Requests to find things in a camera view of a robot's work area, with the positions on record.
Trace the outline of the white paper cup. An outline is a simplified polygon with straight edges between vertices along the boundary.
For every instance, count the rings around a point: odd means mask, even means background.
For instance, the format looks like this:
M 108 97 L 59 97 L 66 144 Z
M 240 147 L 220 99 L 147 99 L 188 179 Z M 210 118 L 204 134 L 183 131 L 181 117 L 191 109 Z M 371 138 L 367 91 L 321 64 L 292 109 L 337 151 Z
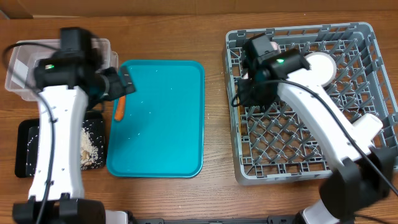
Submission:
M 366 113 L 353 123 L 354 132 L 367 141 L 372 141 L 382 127 L 382 121 L 370 113 Z

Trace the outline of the wooden chopstick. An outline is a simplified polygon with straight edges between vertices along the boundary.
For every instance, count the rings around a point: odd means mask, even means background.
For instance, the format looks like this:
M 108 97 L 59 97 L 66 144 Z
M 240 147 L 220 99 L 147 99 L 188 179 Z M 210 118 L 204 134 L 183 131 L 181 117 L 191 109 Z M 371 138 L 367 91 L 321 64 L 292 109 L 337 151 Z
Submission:
M 238 112 L 238 129 L 239 129 L 239 133 L 241 133 L 241 113 L 240 113 L 240 106 L 237 107 L 237 112 Z

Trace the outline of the large pink plate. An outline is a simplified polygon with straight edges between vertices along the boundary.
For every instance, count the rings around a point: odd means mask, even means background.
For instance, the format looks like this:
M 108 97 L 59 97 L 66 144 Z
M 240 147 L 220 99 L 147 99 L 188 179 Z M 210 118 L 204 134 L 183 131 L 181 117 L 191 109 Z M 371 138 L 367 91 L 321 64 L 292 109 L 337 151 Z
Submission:
M 271 46 L 273 47 L 274 50 L 277 50 L 280 52 L 280 46 L 276 42 L 271 42 Z

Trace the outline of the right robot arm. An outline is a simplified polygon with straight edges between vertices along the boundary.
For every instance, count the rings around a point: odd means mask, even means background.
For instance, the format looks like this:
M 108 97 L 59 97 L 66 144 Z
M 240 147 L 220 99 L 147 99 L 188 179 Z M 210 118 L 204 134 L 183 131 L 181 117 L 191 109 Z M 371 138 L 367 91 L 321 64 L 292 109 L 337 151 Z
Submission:
M 353 223 L 359 210 L 397 192 L 392 184 L 397 151 L 373 144 L 382 121 L 370 113 L 349 121 L 325 91 L 336 75 L 328 54 L 281 52 L 264 34 L 250 38 L 243 51 L 247 75 L 238 81 L 231 105 L 268 108 L 275 100 L 286 102 L 331 169 L 319 188 L 319 201 L 299 212 L 296 223 Z

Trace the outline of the white bowl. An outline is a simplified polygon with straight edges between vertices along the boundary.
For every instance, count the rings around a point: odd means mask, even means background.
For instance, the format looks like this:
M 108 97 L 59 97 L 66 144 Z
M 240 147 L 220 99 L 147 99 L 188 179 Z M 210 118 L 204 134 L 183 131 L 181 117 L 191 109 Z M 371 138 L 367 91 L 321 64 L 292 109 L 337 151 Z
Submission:
M 314 52 L 305 56 L 310 64 L 310 81 L 322 87 L 328 86 L 336 77 L 336 63 L 323 52 Z

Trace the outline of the pile of rice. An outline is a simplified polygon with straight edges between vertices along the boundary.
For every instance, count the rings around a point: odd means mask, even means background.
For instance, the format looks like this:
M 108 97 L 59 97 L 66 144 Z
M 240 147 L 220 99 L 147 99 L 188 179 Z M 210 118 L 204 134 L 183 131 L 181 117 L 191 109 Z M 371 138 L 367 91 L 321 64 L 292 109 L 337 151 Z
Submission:
M 39 127 L 33 126 L 28 130 L 27 137 L 27 161 L 25 162 L 26 173 L 33 176 L 35 173 L 39 143 Z M 90 166 L 81 166 L 82 170 L 99 169 L 105 165 L 105 140 L 104 122 L 100 119 L 85 120 L 81 128 L 80 156 L 82 151 L 88 151 L 91 156 Z

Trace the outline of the pile of peanuts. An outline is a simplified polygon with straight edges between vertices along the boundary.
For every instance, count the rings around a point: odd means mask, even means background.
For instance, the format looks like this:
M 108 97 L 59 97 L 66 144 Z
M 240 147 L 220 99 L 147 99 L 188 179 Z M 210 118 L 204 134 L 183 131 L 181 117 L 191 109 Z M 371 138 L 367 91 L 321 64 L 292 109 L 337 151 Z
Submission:
M 81 153 L 81 166 L 90 166 L 92 164 L 91 156 L 88 151 Z

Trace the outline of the orange carrot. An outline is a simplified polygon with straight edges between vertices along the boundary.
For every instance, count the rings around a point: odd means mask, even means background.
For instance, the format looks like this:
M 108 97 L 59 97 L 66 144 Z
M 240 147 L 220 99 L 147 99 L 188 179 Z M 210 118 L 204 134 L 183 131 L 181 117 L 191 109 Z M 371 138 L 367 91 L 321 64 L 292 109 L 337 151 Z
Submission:
M 125 107 L 126 107 L 126 97 L 122 96 L 118 100 L 118 104 L 114 114 L 115 121 L 121 121 L 124 118 Z

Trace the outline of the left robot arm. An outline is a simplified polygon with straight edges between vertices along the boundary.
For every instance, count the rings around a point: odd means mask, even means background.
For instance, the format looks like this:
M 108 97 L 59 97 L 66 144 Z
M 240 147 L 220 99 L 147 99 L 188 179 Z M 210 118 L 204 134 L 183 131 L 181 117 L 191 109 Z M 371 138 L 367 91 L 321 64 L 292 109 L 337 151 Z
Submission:
M 133 93 L 129 75 L 104 68 L 95 35 L 80 27 L 60 29 L 60 45 L 34 68 L 31 92 L 40 113 L 38 157 L 25 203 L 15 203 L 16 223 L 135 223 L 132 212 L 105 209 L 85 198 L 81 177 L 81 128 L 97 104 Z

